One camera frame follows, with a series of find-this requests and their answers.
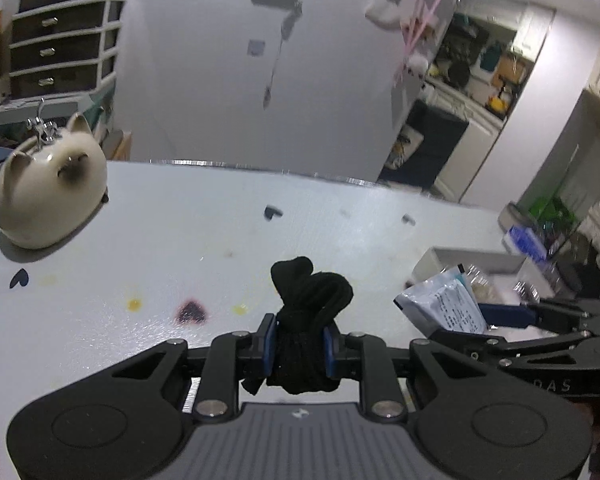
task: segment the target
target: black fabric bundle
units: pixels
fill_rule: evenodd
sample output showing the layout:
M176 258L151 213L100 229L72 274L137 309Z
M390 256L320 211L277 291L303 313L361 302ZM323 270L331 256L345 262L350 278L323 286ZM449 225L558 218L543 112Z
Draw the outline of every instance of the black fabric bundle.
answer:
M314 264L305 256L271 267L271 279L284 305L277 316L276 355L267 384L282 386L294 395L337 389L340 381L325 374L322 329L353 298L353 289L343 276L312 272ZM262 380L242 382L253 395L261 384Z

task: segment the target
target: yellow spot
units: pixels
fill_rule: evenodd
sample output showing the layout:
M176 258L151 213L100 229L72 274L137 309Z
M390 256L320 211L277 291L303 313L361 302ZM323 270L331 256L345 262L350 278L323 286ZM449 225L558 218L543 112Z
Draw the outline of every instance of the yellow spot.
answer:
M42 278L40 278L40 285L43 286L49 286L49 285L55 285L58 282L58 277L55 274L48 274L46 276L42 276Z
M130 310L131 312L137 312L138 310L140 310L141 307L142 307L142 301L140 301L136 298L129 300L126 304L126 309Z
M234 314L237 314L238 316L244 316L249 311L245 304L234 305L231 307L231 310L233 310Z

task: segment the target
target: metal bolt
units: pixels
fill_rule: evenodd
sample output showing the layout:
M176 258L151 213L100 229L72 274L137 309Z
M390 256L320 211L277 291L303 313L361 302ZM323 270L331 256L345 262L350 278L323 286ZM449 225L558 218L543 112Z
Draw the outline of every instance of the metal bolt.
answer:
M222 402L222 400L217 399L207 399L201 400L196 404L196 411L200 415L204 416L219 416L226 413L229 407Z
M371 411L382 418L394 418L404 411L404 407L395 400L378 400L371 407Z

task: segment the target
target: white table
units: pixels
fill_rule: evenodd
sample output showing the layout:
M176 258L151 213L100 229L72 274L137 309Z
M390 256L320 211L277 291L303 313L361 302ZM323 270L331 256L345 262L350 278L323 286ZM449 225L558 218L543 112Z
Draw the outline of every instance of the white table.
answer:
M255 330L282 306L269 274L278 260L305 255L315 270L344 275L355 296L336 320L341 331L407 347L420 333L393 299L425 251L503 251L496 213L400 190L183 165L108 168L110 202L55 251L29 253L0 236L0 480L17 479L5 435L21 407L167 338L204 346ZM283 216L267 221L267 205ZM29 284L9 289L21 268ZM175 321L190 298L206 309L202 325ZM356 384L343 383L301 400L357 399ZM289 397L263 388L256 398Z

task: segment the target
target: white packet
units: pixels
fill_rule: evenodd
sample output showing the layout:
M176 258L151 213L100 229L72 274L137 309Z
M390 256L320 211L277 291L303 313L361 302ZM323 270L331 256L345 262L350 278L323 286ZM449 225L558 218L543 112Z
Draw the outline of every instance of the white packet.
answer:
M472 334L487 330L471 286L467 285L459 267L411 286L394 301L426 337L440 327Z

